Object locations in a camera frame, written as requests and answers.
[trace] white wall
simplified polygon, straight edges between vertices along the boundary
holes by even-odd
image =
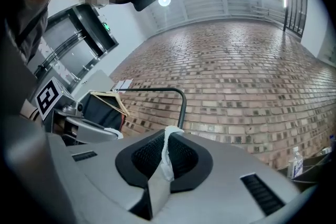
[[[147,27],[140,17],[137,17],[140,14],[136,14],[132,4],[107,5],[97,10],[99,15],[105,16],[111,34],[119,43],[94,67],[96,70],[103,70],[109,76],[133,50],[154,33],[150,32],[150,27]]]
[[[336,31],[331,20],[328,21],[327,31],[317,58],[336,67]]]
[[[319,54],[327,31],[329,14],[322,0],[308,0],[306,25],[301,44],[315,57]]]

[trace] gray plastic panel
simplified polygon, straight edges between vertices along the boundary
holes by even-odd
[[[155,131],[100,144],[67,148],[62,145],[62,151],[51,146],[58,163],[55,166],[62,175],[61,180],[66,185],[78,218],[84,218],[89,223],[103,223],[97,220],[111,214],[114,215],[113,222],[119,218],[124,223],[142,221],[125,210],[141,198],[142,190],[124,182],[115,168],[114,158],[123,148],[153,133]],[[194,135],[183,136],[201,144],[211,153],[214,161],[212,172],[195,190],[171,194],[162,210],[151,220],[152,223],[251,223],[260,220],[265,215],[240,180],[240,177],[253,173],[285,204],[299,194],[286,177],[240,148]],[[94,151],[98,155],[77,163],[71,158],[71,154],[85,151]]]
[[[104,192],[96,187],[96,182],[86,177],[80,163],[85,163],[91,159],[75,162],[71,157],[68,148],[58,135],[49,135],[50,149],[55,163],[55,168],[62,185],[69,196],[73,211],[75,212],[77,223],[107,224],[107,223],[134,223],[142,224],[147,221],[127,212],[110,199]],[[76,153],[79,153],[81,146],[77,146]]]
[[[284,202],[299,191],[284,176],[245,150],[199,136],[184,137],[201,144],[212,155],[214,166],[195,190],[171,194],[153,218],[157,223],[250,223],[265,217],[240,177],[256,173]]]
[[[48,136],[43,129],[20,116],[2,118],[0,126],[8,168],[53,219],[74,223],[74,211],[53,165]]]
[[[290,203],[286,204],[280,210],[276,211],[267,218],[260,219],[253,224],[282,224],[287,223],[290,219],[304,206],[310,199],[316,187],[305,190],[301,195],[296,196]]]
[[[128,185],[117,171],[114,160],[122,149],[144,137],[126,137],[99,144],[70,146],[68,149],[70,154],[94,151],[97,154],[94,158],[77,162],[79,169],[104,195],[129,210],[142,198],[143,189]]]
[[[104,129],[84,122],[82,119],[66,117],[66,121],[78,126],[76,140],[85,143],[101,143],[118,139],[118,136]]]

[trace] plastic bottle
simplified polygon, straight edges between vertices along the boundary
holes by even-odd
[[[303,157],[299,153],[299,147],[293,147],[293,156],[288,161],[287,177],[294,178],[302,174],[303,171]]]
[[[331,151],[333,151],[336,147],[335,135],[332,134],[332,135],[329,136],[329,138],[330,138],[330,144],[331,144]]]

